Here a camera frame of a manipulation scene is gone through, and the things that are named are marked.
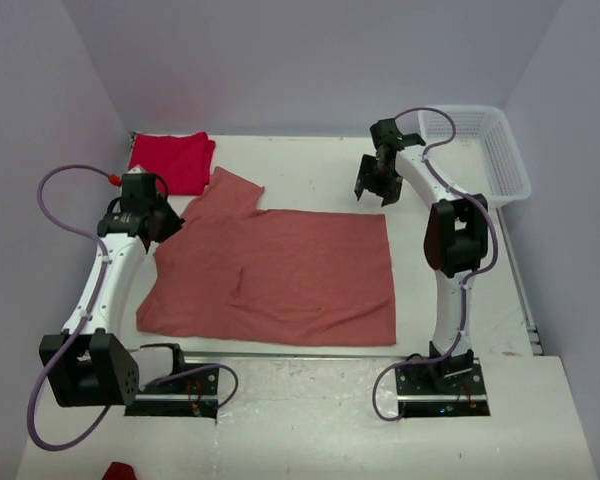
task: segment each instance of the laundry basket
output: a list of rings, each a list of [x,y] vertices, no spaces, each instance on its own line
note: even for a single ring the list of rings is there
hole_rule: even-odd
[[[458,186],[482,193],[498,208],[531,195],[529,177],[502,110],[481,105],[436,105],[456,124],[456,139],[434,148],[430,158]],[[431,144],[449,138],[451,126],[433,112],[418,113],[420,135]]]

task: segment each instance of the pink cloth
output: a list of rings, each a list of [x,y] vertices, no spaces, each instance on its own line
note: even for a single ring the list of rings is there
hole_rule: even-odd
[[[138,330],[293,345],[393,345],[384,215],[258,210],[264,188],[216,168],[155,252]]]
[[[138,135],[129,170],[141,165],[157,173],[173,195],[200,195],[209,183],[209,169],[216,142],[205,132],[188,137]]]

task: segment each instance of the t-shirt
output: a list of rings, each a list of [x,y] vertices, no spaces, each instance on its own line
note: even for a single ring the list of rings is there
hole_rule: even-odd
[[[308,346],[396,342],[384,215],[258,210],[264,192],[216,168],[155,252],[138,330]]]

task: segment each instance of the white wall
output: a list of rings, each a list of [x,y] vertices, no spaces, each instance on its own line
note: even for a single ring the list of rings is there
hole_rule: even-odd
[[[128,129],[359,134],[503,106],[560,0],[63,0]]]
[[[0,0],[0,479],[16,475],[41,336],[66,320],[95,251],[42,216],[37,182],[68,162],[120,171],[127,148],[62,4]],[[93,228],[112,192],[88,173],[65,179],[50,207]]]
[[[534,188],[507,211],[514,248],[600,476],[600,0],[564,3],[506,113]]]

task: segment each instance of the white table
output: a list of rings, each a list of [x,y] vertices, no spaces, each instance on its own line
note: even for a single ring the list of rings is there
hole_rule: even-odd
[[[262,208],[378,212],[379,199],[353,184],[367,139],[219,137],[214,165],[264,185]],[[174,198],[182,210],[188,199]],[[425,207],[410,188],[387,215],[397,296],[398,344],[383,348],[301,348],[213,339],[177,339],[188,351],[226,354],[241,388],[216,425],[206,419],[125,418],[112,408],[100,428],[64,453],[30,441],[20,479],[97,479],[111,461],[141,480],[165,479],[594,479],[595,472],[558,358],[534,357],[506,257],[474,288],[471,311],[491,417],[378,420],[370,390],[388,359],[253,359],[256,355],[404,356],[427,350],[435,282],[422,252]],[[122,325],[129,348],[164,340],[135,330],[135,308],[155,280],[151,257],[134,284]],[[220,377],[220,390],[230,389]],[[395,381],[380,394],[395,413]],[[97,409],[60,409],[46,389],[40,431],[52,442],[82,431]]]

